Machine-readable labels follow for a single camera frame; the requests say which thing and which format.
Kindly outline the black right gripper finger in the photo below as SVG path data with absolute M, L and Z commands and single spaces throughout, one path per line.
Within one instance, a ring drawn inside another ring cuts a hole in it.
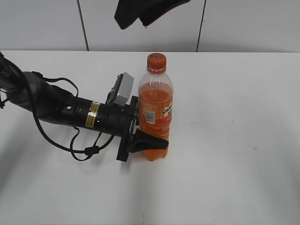
M 167 12 L 189 2 L 190 0 L 160 0 L 143 10 L 140 14 L 140 21 L 143 26 L 149 26 Z
M 138 18 L 143 26 L 148 26 L 153 20 L 147 12 L 154 4 L 154 0 L 119 0 L 114 19 L 122 30 L 127 29 Z

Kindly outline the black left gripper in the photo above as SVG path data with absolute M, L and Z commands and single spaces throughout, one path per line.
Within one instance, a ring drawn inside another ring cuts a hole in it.
M 111 137 L 100 149 L 106 148 L 114 137 L 121 138 L 117 160 L 126 162 L 129 153 L 136 153 L 144 150 L 165 150 L 169 142 L 140 129 L 134 134 L 132 125 L 137 117 L 138 97 L 133 96 L 130 104 L 120 106 L 117 104 L 101 104 L 97 113 L 97 129 L 101 133 L 109 134 Z

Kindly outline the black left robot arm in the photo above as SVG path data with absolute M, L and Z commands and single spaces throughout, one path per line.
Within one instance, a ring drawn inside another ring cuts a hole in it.
M 130 153 L 143 150 L 165 150 L 168 141 L 137 128 L 138 97 L 131 95 L 134 78 L 128 73 L 118 75 L 106 102 L 79 97 L 56 86 L 59 78 L 50 79 L 39 72 L 23 72 L 4 56 L 0 58 L 0 89 L 6 94 L 1 107 L 10 102 L 32 113 L 41 135 L 45 121 L 120 137 L 117 159 L 127 161 Z

